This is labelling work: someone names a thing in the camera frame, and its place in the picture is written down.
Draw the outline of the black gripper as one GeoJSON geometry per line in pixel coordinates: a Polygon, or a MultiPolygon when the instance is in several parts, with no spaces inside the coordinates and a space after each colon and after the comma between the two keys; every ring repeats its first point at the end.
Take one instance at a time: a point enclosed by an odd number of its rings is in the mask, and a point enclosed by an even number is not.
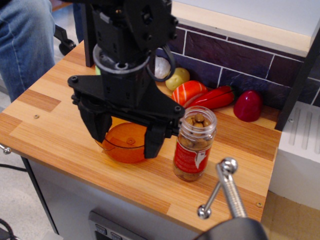
{"type": "Polygon", "coordinates": [[[179,133],[185,109],[164,94],[144,68],[73,75],[67,83],[74,90],[73,104],[91,137],[99,143],[105,140],[112,117],[147,127],[146,159],[156,158],[165,138],[179,133]]]}

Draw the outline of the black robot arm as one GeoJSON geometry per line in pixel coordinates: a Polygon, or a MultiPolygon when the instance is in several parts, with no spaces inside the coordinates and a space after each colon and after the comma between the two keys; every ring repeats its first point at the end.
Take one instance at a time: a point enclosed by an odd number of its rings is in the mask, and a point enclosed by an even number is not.
{"type": "Polygon", "coordinates": [[[91,137],[105,139],[112,117],[146,127],[144,157],[155,158],[166,138],[176,136],[184,108],[162,93],[155,77],[157,49],[175,70],[168,41],[178,19],[170,0],[83,0],[91,13],[84,30],[93,31],[92,60],[99,75],[74,75],[67,83],[72,102],[91,137]]]}

